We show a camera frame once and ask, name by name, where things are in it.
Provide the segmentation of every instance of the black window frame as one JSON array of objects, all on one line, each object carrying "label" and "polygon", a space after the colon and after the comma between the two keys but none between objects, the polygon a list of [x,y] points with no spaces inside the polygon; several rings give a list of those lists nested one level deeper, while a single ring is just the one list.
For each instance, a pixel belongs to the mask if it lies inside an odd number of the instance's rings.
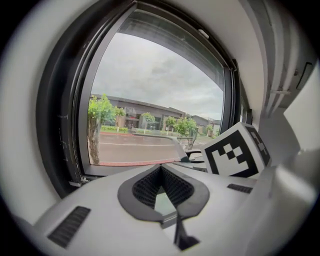
[{"label": "black window frame", "polygon": [[[138,167],[91,165],[87,143],[88,105],[98,65],[114,34],[135,9],[176,23],[210,50],[224,71],[219,132],[225,132],[240,120],[237,62],[205,27],[187,13],[162,1],[100,0],[79,16],[56,44],[37,95],[39,149],[51,182],[62,198],[74,190],[70,185],[80,187],[87,181]],[[208,38],[199,30],[207,33]]]}]

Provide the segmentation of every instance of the white pipe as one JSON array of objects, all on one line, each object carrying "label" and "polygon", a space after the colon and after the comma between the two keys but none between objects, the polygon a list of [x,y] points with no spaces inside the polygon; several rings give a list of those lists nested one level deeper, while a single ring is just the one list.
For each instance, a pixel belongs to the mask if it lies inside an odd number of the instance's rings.
[{"label": "white pipe", "polygon": [[[280,86],[282,71],[284,67],[285,60],[285,40],[284,40],[284,29],[283,23],[281,20],[281,16],[279,10],[274,4],[270,4],[269,1],[264,1],[266,10],[270,17],[270,22],[272,25],[272,30],[274,34],[274,48],[275,48],[275,60],[274,60],[274,72],[273,72],[273,80],[271,85],[271,90],[277,91]],[[276,94],[270,93],[269,101],[266,106],[266,115],[268,116],[272,105],[274,103]]]},{"label": "white pipe", "polygon": [[[289,64],[287,68],[286,77],[283,83],[282,91],[288,91],[292,79],[295,74],[295,70],[298,63],[299,51],[300,51],[300,41],[299,41],[299,31],[296,25],[296,22],[290,18],[289,19],[289,32],[290,32],[290,54],[289,54]],[[284,98],[284,94],[280,94],[277,102],[274,105],[272,110],[272,114],[276,111],[279,107],[281,101]]]}]

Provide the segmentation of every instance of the window glass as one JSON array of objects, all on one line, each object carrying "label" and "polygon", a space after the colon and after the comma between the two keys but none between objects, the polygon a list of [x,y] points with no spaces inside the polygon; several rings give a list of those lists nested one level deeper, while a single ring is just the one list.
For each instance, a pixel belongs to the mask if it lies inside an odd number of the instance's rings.
[{"label": "window glass", "polygon": [[223,88],[223,66],[196,38],[136,10],[113,36],[95,74],[87,120],[90,163],[180,161],[173,138],[187,150],[218,135]]}]

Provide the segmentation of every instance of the building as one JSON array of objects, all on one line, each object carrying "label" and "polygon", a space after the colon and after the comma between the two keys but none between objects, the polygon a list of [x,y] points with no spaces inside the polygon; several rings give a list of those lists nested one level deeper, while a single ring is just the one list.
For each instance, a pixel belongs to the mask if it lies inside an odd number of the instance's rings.
[{"label": "building", "polygon": [[[93,94],[98,99],[101,98],[100,94]],[[132,128],[145,128],[145,120],[142,117],[143,113],[149,112],[155,117],[154,122],[147,123],[148,130],[166,130],[166,119],[168,117],[174,117],[176,119],[190,117],[195,120],[197,126],[199,127],[199,133],[205,133],[207,125],[213,126],[212,134],[215,135],[220,130],[220,120],[214,120],[212,118],[203,118],[198,115],[189,115],[183,111],[175,109],[173,107],[164,107],[155,104],[146,103],[143,101],[132,100],[121,97],[107,96],[110,103],[113,106],[123,108],[125,116],[121,116],[118,122],[119,127],[127,127],[129,130]],[[114,126],[114,123],[105,122],[106,125]]]}]

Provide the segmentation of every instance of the sky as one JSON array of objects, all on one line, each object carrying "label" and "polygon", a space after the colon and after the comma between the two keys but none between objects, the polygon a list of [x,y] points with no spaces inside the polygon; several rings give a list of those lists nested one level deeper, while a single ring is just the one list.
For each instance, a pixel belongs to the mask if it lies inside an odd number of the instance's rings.
[{"label": "sky", "polygon": [[223,91],[177,53],[149,40],[116,33],[96,71],[92,94],[172,107],[221,120]]}]

